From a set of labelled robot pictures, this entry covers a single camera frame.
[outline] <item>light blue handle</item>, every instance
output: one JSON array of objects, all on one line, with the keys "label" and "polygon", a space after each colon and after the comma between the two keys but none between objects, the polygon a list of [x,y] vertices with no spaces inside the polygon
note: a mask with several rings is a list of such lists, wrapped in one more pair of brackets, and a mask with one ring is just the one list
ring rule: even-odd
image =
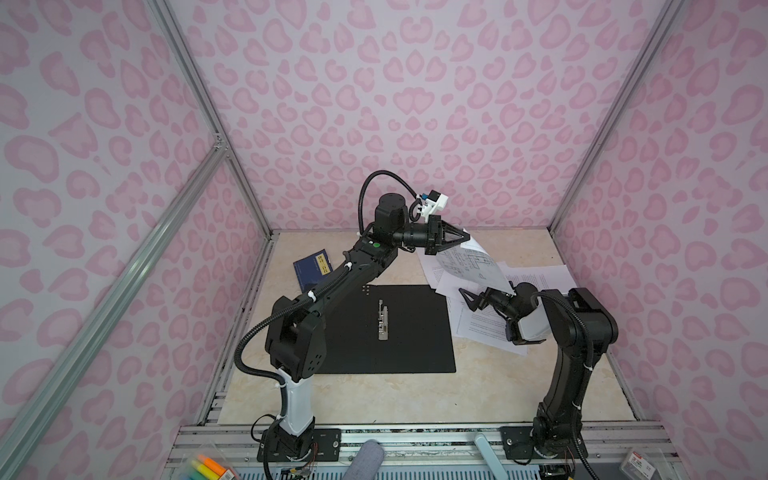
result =
[{"label": "light blue handle", "polygon": [[485,435],[481,433],[475,435],[475,445],[478,446],[480,455],[482,455],[485,463],[488,464],[488,467],[491,469],[491,472],[493,472],[493,476],[496,477],[496,480],[508,480],[509,477],[507,475],[507,471],[504,470],[504,466],[493,452],[491,444],[488,443],[488,439],[485,437]]}]

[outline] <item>black desk pad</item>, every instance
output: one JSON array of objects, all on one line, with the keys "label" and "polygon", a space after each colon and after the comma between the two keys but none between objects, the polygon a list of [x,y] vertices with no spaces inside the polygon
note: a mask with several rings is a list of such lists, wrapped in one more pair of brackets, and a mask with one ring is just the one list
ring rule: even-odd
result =
[{"label": "black desk pad", "polygon": [[[379,340],[379,299],[389,308],[389,339]],[[453,373],[445,297],[429,285],[365,285],[326,319],[322,373]]]}]

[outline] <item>table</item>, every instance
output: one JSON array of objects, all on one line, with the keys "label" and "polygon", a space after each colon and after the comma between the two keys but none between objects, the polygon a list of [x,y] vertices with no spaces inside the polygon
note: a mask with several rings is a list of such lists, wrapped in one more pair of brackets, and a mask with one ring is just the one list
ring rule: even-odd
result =
[{"label": "table", "polygon": [[[562,265],[547,230],[470,230],[494,260],[509,266]],[[342,263],[355,232],[281,233],[261,286],[250,328],[267,318],[277,298],[300,294],[293,262],[326,249]],[[399,252],[372,284],[427,283],[415,253]],[[243,353],[247,365],[272,370],[264,351],[266,330]],[[548,339],[519,356],[468,339],[454,338],[456,373],[315,375],[313,411],[319,424],[530,422],[552,378],[557,345]],[[275,382],[236,370],[219,416],[221,425],[245,425],[280,410]],[[584,420],[634,420],[616,376],[603,356],[584,399]]]}]

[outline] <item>pink patterned wall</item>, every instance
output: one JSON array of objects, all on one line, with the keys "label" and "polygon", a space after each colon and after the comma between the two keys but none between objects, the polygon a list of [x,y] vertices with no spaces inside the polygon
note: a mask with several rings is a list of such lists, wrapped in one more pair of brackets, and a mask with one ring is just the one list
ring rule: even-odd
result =
[{"label": "pink patterned wall", "polygon": [[201,407],[262,242],[223,164],[19,478],[155,477]]},{"label": "pink patterned wall", "polygon": [[141,0],[0,12],[1,435],[212,137]]},{"label": "pink patterned wall", "polygon": [[768,459],[768,5],[696,0],[556,240],[693,480]]},{"label": "pink patterned wall", "polygon": [[171,3],[275,228],[355,226],[378,168],[454,223],[548,224],[663,4]]}]

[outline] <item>blue booklet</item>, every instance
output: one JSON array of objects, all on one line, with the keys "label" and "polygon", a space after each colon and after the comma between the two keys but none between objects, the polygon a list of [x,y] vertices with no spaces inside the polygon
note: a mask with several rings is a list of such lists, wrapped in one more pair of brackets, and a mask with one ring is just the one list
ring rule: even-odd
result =
[{"label": "blue booklet", "polygon": [[333,272],[325,249],[293,262],[293,269],[296,271],[296,278],[299,279],[301,293],[309,292],[325,275]]}]

